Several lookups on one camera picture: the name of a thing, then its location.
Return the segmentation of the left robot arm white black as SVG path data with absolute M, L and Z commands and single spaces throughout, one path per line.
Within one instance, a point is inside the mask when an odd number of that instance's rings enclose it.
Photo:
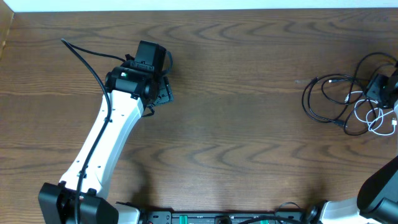
M 101 80 L 103 99 L 95 123 L 76 159 L 58 184 L 45 183 L 38 195 L 45 223 L 139 223 L 139 209 L 128 203 L 111 205 L 109 188 L 114 169 L 135 124 L 154 115 L 154 107 L 174 97 L 165 59 L 172 54 L 163 46 L 140 41 L 135 56 Z

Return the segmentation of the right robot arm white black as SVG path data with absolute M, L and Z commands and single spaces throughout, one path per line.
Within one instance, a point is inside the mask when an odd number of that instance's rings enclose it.
M 365 89 L 377 107 L 397 114 L 397 71 L 390 76 L 376 75 Z M 358 196 L 326 201 L 314 206 L 304 223 L 397 223 L 397 158 L 368 178 Z

